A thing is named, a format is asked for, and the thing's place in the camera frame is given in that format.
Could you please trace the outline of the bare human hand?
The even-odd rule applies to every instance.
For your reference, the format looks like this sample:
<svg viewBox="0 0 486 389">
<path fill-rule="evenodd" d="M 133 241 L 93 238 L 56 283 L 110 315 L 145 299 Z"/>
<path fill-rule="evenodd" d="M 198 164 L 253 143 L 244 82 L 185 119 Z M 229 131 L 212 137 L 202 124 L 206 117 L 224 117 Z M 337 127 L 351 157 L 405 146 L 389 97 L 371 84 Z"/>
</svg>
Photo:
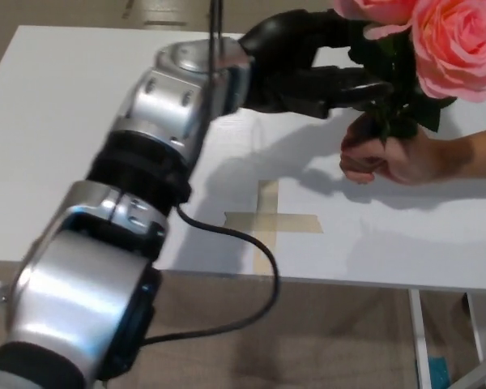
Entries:
<svg viewBox="0 0 486 389">
<path fill-rule="evenodd" d="M 339 166 L 344 176 L 358 184 L 369 184 L 381 176 L 392 182 L 417 186 L 435 182 L 441 175 L 439 143 L 422 129 L 410 139 L 389 137 L 385 141 L 369 136 L 374 120 L 357 118 L 341 143 Z"/>
</svg>

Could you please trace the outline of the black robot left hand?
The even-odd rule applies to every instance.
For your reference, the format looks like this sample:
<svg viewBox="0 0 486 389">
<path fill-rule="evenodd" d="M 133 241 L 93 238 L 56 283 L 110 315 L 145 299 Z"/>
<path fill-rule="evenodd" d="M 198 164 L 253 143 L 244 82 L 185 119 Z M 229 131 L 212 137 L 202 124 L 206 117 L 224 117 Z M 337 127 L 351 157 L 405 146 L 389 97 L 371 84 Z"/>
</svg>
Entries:
<svg viewBox="0 0 486 389">
<path fill-rule="evenodd" d="M 349 47 L 358 26 L 333 10 L 297 9 L 251 28 L 239 39 L 251 59 L 244 108 L 326 119 L 332 109 L 357 108 L 391 94 L 390 83 L 364 68 L 313 66 L 320 48 Z"/>
</svg>

